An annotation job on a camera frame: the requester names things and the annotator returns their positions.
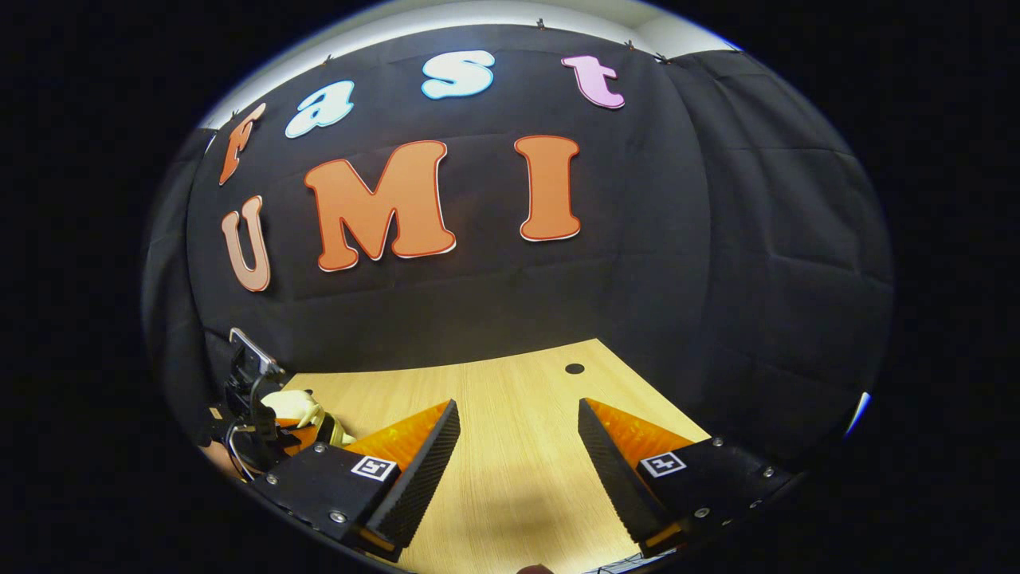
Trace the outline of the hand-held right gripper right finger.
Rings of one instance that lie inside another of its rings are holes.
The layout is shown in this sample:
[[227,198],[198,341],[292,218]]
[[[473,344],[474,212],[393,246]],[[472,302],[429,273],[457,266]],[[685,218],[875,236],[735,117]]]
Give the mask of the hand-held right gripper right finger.
[[590,397],[577,431],[642,558],[707,544],[802,479],[729,438],[696,441]]

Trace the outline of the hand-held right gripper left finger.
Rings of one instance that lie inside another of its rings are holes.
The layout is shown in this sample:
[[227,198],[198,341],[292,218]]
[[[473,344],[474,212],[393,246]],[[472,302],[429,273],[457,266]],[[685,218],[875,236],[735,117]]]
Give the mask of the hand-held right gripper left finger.
[[310,443],[254,493],[333,544],[397,562],[411,544],[460,435],[454,399],[350,446]]

